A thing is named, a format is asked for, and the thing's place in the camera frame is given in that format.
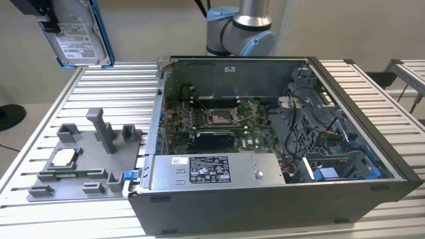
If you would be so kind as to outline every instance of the robotic arm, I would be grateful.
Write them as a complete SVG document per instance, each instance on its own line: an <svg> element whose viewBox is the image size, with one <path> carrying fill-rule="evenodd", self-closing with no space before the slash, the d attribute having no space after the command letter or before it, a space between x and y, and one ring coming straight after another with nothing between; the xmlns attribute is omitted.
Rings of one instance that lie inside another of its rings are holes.
<svg viewBox="0 0 425 239"><path fill-rule="evenodd" d="M269 0L239 0L239 8L211 8L206 15L206 51L211 55L266 56L275 35L269 30Z"/></svg>
<svg viewBox="0 0 425 239"><path fill-rule="evenodd" d="M61 67L111 67L111 47L97 0L10 0L33 15ZM269 30L269 0L239 0L239 7L211 8L206 13L206 51L210 55L266 56L275 44Z"/></svg>

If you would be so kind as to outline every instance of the blue cable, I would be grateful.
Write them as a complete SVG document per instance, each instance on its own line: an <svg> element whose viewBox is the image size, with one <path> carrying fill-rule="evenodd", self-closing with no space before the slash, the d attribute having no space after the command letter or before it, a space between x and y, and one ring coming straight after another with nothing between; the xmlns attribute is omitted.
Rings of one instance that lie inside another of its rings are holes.
<svg viewBox="0 0 425 239"><path fill-rule="evenodd" d="M362 150L363 150L363 152L366 153L366 156L367 156L367 158L369 158L369 160L371 161L371 162L374 162L374 160L373 160L373 154L371 154L371 152L370 152L370 150L367 150L366 149L366 147L363 147L361 144L358 144L357 142L346 142L345 144L342 144L342 146L341 146L341 148L339 148L339 153L343 153L342 152L342 149L346 147L346 146L349 146L349 145L354 145L354 146L357 146L357 147L359 147Z"/></svg>

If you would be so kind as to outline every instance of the hard drive label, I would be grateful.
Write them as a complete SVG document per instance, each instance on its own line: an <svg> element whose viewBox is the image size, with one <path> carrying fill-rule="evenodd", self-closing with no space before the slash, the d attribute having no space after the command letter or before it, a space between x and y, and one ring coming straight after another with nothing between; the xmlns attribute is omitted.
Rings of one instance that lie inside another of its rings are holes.
<svg viewBox="0 0 425 239"><path fill-rule="evenodd" d="M229 183L230 168L226 156L190 157L190 183Z"/></svg>
<svg viewBox="0 0 425 239"><path fill-rule="evenodd" d="M97 58L93 43L83 24L58 23L57 44L68 59Z"/></svg>

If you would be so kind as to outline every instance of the black cable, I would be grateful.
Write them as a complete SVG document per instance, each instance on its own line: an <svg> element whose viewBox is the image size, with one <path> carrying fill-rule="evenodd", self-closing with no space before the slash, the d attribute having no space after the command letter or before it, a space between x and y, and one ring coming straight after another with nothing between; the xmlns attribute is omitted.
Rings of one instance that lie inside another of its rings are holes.
<svg viewBox="0 0 425 239"><path fill-rule="evenodd" d="M4 145L1 145L1 144L0 144L0 147L6 148L6 149L9 149L9 150L13 150L13 151L16 151L16 152L20 152L20 150L17 150L17 149L14 149L14 148L10 148L10 147L6 147L6 146L4 146Z"/></svg>
<svg viewBox="0 0 425 239"><path fill-rule="evenodd" d="M315 93L318 93L317 90L313 89L311 87L302 86L302 87L298 87L297 89L294 89L294 91L291 92L291 95L294 96L294 93L297 92L297 90L301 90L301 89L313 90Z"/></svg>
<svg viewBox="0 0 425 239"><path fill-rule="evenodd" d="M333 124L334 124L334 122L335 122L337 120L338 120L338 117L334 117L333 120L330 121L330 124L329 124L327 127L326 127L326 131L330 130L330 128L331 128L331 126L333 126Z"/></svg>
<svg viewBox="0 0 425 239"><path fill-rule="evenodd" d="M206 11L205 11L205 7L203 7L203 4L202 4L201 0L194 0L194 2L198 5L198 8L199 8L199 10L202 12L203 17L206 18Z"/></svg>
<svg viewBox="0 0 425 239"><path fill-rule="evenodd" d="M293 102L293 114L291 114L291 122L290 122L290 126L289 126L289 133L286 135L286 139L285 139L285 150L286 152L289 153L289 155L293 157L293 158L298 158L297 154L290 152L289 148L287 148L287 142L289 142L289 139L290 139L290 135L293 133L293 130L294 130L294 123L295 123L295 120L297 120L297 105L294 103L294 97L293 97L293 93L291 93L291 102Z"/></svg>
<svg viewBox="0 0 425 239"><path fill-rule="evenodd" d="M410 111L409 111L410 114L413 113L415 107L417 107L417 103L413 103Z"/></svg>
<svg viewBox="0 0 425 239"><path fill-rule="evenodd" d="M402 97L403 94L405 94L405 91L406 91L407 86L409 86L409 84L406 84L403 90L401 91L399 96L398 96L398 99L397 99L397 102L399 102L399 99L401 99L401 97Z"/></svg>

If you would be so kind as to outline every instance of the black power cord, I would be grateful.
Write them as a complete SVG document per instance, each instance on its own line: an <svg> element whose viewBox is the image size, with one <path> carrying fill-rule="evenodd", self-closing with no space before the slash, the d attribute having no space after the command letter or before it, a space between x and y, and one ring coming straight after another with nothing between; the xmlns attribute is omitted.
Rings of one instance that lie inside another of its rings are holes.
<svg viewBox="0 0 425 239"><path fill-rule="evenodd" d="M398 99L397 99L397 102L399 102L401 97L402 97L402 96L403 96L403 94L405 94L405 91L406 91L407 86L409 86L409 84L406 84L406 86L405 86L403 90L401 91L399 96L398 96Z"/></svg>
<svg viewBox="0 0 425 239"><path fill-rule="evenodd" d="M6 149L9 149L9 150L13 150L13 151L16 151L16 152L20 152L20 150L17 150L17 149L14 149L14 148L10 148L10 147L6 147L6 146L4 146L2 144L0 144L0 147L6 148Z"/></svg>
<svg viewBox="0 0 425 239"><path fill-rule="evenodd" d="M198 5L198 8L199 8L199 10L202 12L203 17L206 18L206 10L205 10L205 7L203 7L203 4L202 4L201 0L194 0L194 2Z"/></svg>

